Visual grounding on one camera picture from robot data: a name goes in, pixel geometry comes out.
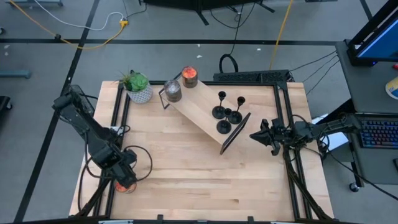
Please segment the gray floor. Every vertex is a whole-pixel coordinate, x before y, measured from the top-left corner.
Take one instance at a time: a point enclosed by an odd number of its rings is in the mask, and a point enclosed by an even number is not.
[[[143,7],[137,1],[125,0],[129,13]],[[64,7],[50,7],[65,21],[85,24],[93,0],[63,0]],[[367,0],[374,14],[386,0]],[[252,15],[239,30],[239,39],[275,40],[284,18],[288,1],[265,2],[276,13],[256,6]],[[251,5],[246,6],[247,16]],[[68,27],[50,18],[37,6],[26,11],[54,32],[67,39],[79,39],[82,29]],[[122,0],[101,0],[93,27],[103,25],[108,13],[125,14]],[[227,9],[215,9],[214,15],[234,25],[234,14]],[[148,6],[147,12],[132,16],[130,25],[120,39],[233,39],[234,30],[217,23],[204,12],[210,25],[204,26],[190,11]],[[118,17],[109,21],[101,32],[90,31],[89,39],[106,39],[118,29]],[[350,38],[366,23],[367,18],[359,0],[323,3],[295,1],[286,23],[283,40],[343,40]],[[17,9],[0,4],[0,25],[7,29],[0,38],[52,38],[26,19]],[[230,45],[107,45],[97,50],[83,51],[73,83],[87,94],[97,95],[104,80],[117,80],[120,71],[135,69],[152,80],[173,77],[185,65],[199,70],[202,80],[211,80],[218,72],[218,60],[228,53]],[[241,71],[267,70],[272,45],[237,45],[234,57]],[[288,46],[278,49],[273,69],[292,69],[334,51],[327,46]],[[53,114],[52,101],[60,94],[70,68],[75,49],[66,44],[0,44],[0,69],[28,69],[31,79],[0,79],[0,95],[12,98],[14,108],[3,119],[0,134],[0,223],[12,222],[35,160],[43,143]],[[323,62],[294,71],[296,81],[306,79]],[[326,72],[325,66],[305,82],[311,89]],[[227,71],[232,67],[225,65]],[[339,64],[308,95],[312,116],[331,112],[349,98],[343,72]],[[68,215],[83,155],[83,141],[68,125],[58,123],[43,170],[40,174],[25,220],[60,218]],[[395,223],[397,203],[367,185],[353,194],[348,184],[353,176],[334,161],[324,163],[325,175],[336,218],[348,222]],[[398,195],[398,187],[382,186]]]

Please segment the green succulent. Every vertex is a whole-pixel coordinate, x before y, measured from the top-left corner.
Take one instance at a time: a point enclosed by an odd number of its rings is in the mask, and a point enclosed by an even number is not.
[[[149,80],[145,75],[139,72],[131,72],[128,75],[123,75],[122,82],[126,90],[138,92],[141,90],[145,90],[149,83]]]

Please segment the potted plant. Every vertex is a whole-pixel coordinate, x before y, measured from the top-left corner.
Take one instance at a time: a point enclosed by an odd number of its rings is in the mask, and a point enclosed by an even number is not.
[[[133,102],[146,103],[152,98],[152,87],[144,74],[131,70],[130,74],[123,75],[122,82]]]

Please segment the black goblet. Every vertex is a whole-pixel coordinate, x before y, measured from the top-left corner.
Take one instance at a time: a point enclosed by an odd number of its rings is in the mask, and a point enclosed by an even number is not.
[[[225,120],[219,121],[217,123],[217,131],[221,134],[228,134],[232,127],[231,127],[231,123],[229,121],[227,121],[228,117],[231,116],[231,109],[229,108],[225,108],[224,110],[224,115],[225,115]]]
[[[226,93],[224,91],[220,91],[218,93],[218,98],[220,99],[220,105],[219,106],[215,106],[213,108],[213,110],[211,111],[213,117],[217,118],[217,119],[223,119],[225,118],[225,114],[224,114],[224,110],[225,108],[223,106],[221,106],[223,100],[226,97]]]
[[[228,118],[231,124],[239,124],[242,121],[242,114],[239,112],[239,108],[244,104],[246,99],[243,96],[238,97],[238,108],[236,111],[232,111],[231,116]]]

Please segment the wooden table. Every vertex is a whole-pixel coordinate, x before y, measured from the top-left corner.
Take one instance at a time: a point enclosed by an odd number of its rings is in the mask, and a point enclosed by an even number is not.
[[[268,86],[210,86],[214,91],[227,92],[226,99],[235,102],[246,98],[242,109],[252,113],[246,127],[221,156],[220,144],[205,134],[177,110],[163,109],[157,93],[162,86],[153,86],[154,96],[144,105],[131,103],[127,124],[131,130],[125,135],[124,146],[135,144],[149,150],[154,168],[148,179],[139,182],[131,194],[115,193],[111,218],[165,220],[247,220],[292,221],[287,173],[282,158],[271,155],[249,134],[260,128],[261,119],[277,117],[272,87]],[[302,83],[288,83],[293,114],[311,120]],[[96,106],[95,119],[109,126],[118,84],[103,82]],[[119,110],[121,120],[123,104]],[[284,120],[287,121],[285,105]],[[316,143],[308,145],[318,150]],[[134,150],[138,162],[137,177],[148,172],[149,160],[141,150]],[[307,188],[326,214],[333,216],[321,160],[312,151],[302,150],[303,169]],[[99,174],[93,163],[90,168]],[[82,204],[90,199],[98,186],[98,179],[88,174],[83,179]],[[77,213],[77,190],[70,214]],[[300,216],[305,217],[302,196],[297,190]],[[100,214],[104,214],[108,191],[105,190]]]

